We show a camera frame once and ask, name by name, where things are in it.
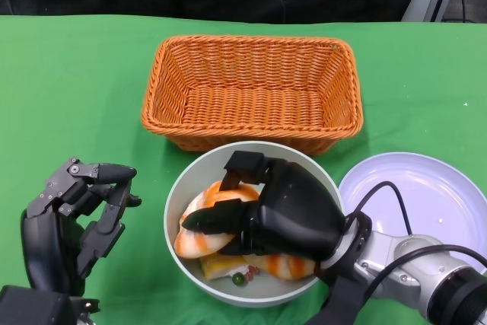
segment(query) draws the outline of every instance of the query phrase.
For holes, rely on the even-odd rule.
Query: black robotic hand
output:
[[[317,262],[331,257],[345,217],[323,184],[301,165],[236,151],[224,167],[220,190],[240,181],[265,186],[258,201],[232,199],[189,215],[183,227],[204,234],[236,234],[220,253],[289,253]]]
[[[125,208],[142,203],[130,194],[136,174],[131,167],[83,164],[77,158],[54,172],[21,217],[24,262],[32,288],[83,295],[94,264],[108,255],[125,229],[119,221]],[[107,204],[99,221],[86,228],[76,222],[103,201]]]

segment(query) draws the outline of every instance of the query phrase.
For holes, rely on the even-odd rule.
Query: green cloth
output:
[[[326,293],[316,285],[267,309],[221,303],[179,271],[166,247],[167,194],[198,154],[183,152],[140,123],[154,51],[181,34],[338,37],[358,62],[364,101],[360,135],[316,158],[339,183],[359,161],[413,151],[446,161],[487,191],[487,25],[265,25],[126,16],[0,18],[0,286],[28,285],[20,216],[67,158],[137,168],[143,205],[123,216],[126,231],[88,279],[99,325],[299,324]],[[99,217],[100,210],[94,213]],[[366,304],[357,324],[423,324],[387,300]]]

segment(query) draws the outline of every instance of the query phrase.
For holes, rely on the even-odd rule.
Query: orange wicker basket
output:
[[[363,120],[352,49],[322,38],[170,38],[142,109],[148,131],[189,151],[266,140],[318,155]]]

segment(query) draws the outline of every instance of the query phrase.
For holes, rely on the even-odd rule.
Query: purple plate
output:
[[[434,158],[407,152],[373,156],[355,165],[340,183],[345,212],[352,212],[365,194],[384,180],[399,188],[413,234],[430,235],[444,244],[462,245],[487,257],[487,200],[457,169]],[[363,211],[372,218],[374,230],[407,235],[391,188],[378,190]],[[469,256],[451,254],[485,272],[482,264]]]

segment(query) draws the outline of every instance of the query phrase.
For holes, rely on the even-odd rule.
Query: small green bead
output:
[[[231,277],[231,281],[235,285],[244,285],[245,283],[245,276],[242,273],[235,273]]]

